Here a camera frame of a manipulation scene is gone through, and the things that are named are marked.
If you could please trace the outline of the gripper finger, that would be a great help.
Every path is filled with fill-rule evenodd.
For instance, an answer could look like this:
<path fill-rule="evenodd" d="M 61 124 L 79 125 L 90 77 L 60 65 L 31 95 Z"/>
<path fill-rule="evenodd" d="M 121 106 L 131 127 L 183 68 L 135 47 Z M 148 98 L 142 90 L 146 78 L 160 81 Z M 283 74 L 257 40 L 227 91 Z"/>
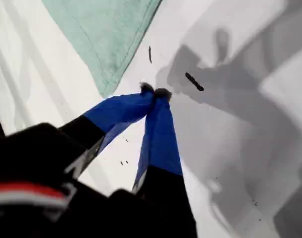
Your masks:
<path fill-rule="evenodd" d="M 197 227 L 184 183 L 180 155 L 170 110 L 171 92 L 156 89 L 146 116 L 136 195 L 148 205 L 159 235 L 196 238 Z"/>
<path fill-rule="evenodd" d="M 65 173 L 79 177 L 110 142 L 147 115 L 154 102 L 154 89 L 148 83 L 141 83 L 140 89 L 140 93 L 107 98 L 59 128 L 85 149 Z"/>

